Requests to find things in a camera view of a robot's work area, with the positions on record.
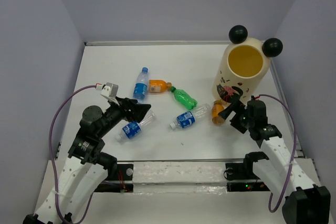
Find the amber tea bottle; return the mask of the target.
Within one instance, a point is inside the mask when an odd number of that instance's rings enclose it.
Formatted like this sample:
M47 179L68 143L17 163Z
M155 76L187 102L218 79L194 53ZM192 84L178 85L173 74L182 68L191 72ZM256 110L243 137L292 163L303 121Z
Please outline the amber tea bottle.
M223 119L221 116L219 116L219 113L222 112L224 110L224 106L221 103L220 100L216 100L213 103L213 107L212 107L212 122L215 125L223 125L225 123L225 119Z

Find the green plastic bottle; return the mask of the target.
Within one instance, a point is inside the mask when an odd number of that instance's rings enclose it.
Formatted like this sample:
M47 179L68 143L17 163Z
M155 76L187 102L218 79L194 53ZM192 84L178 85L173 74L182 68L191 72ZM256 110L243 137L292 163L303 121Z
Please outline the green plastic bottle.
M183 105L186 109L191 110L197 106L197 101L192 98L186 91L182 89L177 89L174 86L170 88L170 91L173 94L175 100Z

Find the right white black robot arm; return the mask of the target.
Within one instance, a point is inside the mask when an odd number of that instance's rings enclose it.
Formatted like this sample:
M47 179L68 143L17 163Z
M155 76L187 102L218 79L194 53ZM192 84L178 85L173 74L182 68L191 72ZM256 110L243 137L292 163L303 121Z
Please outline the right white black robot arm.
M231 126L249 132L260 150L246 154L241 163L227 163L224 177L263 182L271 198L278 198L269 211L280 208L286 223L329 223L330 192L307 176L294 159L278 128L268 122L265 103L256 98L247 104L235 101L218 115L227 119L231 113L235 114Z

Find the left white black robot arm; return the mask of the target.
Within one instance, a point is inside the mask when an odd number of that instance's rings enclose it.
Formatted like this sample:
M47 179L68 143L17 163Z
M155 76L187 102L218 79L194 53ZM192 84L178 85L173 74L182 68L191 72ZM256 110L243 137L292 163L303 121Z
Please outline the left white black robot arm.
M53 189L24 223L76 223L78 212L90 203L99 184L115 176L117 159L102 151L103 137L122 120L141 122L151 105L129 98L109 104L105 111L96 105L84 109L62 171L54 174Z

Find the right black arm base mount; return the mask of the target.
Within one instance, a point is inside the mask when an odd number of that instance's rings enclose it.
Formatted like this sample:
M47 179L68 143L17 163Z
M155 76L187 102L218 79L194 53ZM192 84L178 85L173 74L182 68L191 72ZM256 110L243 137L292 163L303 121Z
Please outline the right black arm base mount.
M260 178L246 170L243 163L226 163L223 175L229 193L269 191Z

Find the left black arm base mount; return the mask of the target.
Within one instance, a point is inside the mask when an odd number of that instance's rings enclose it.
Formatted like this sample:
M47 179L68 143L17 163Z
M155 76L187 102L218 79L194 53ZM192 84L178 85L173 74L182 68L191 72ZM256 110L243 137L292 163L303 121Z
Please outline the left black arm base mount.
M118 163L116 171L95 189L95 193L132 193L134 166L130 163Z

